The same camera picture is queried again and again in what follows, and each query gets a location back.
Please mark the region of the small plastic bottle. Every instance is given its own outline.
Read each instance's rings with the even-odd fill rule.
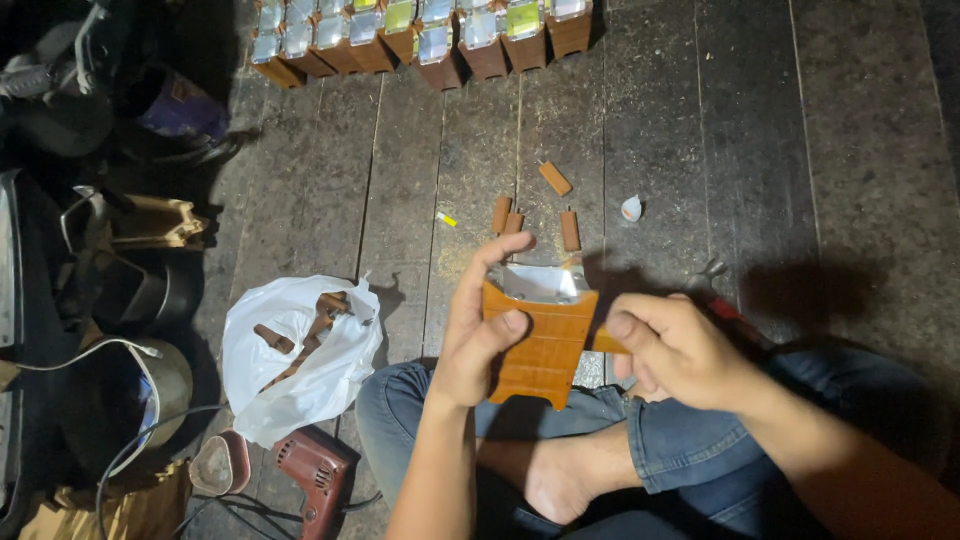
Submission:
[[[635,222],[640,219],[640,216],[643,215],[643,203],[640,202],[640,197],[634,195],[624,201],[620,207],[620,213],[623,214],[623,217],[625,217],[627,221]]]

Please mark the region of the wooden floor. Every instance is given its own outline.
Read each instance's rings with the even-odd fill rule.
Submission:
[[[607,9],[588,53],[445,93],[412,69],[288,91],[239,69],[233,127],[259,138],[210,193],[223,211],[195,326],[212,355],[247,289],[368,272],[385,315],[378,365],[435,355],[458,275],[511,195],[540,238],[525,261],[562,261],[557,214],[570,205],[593,286],[668,290],[720,257],[731,271],[718,288],[778,341],[832,331],[902,358],[960,405],[956,146],[919,0]],[[245,36],[252,2],[236,10]],[[574,185],[564,199],[543,160]],[[618,209],[635,194],[646,215],[632,224]],[[585,357],[578,382],[613,382],[604,364]],[[324,427],[362,452],[351,411]],[[271,454],[254,447],[252,460],[246,493],[298,513],[302,494]],[[352,497],[375,491],[361,462]],[[351,514],[340,538],[379,537],[386,518],[383,502]],[[209,508],[186,537],[256,536]]]

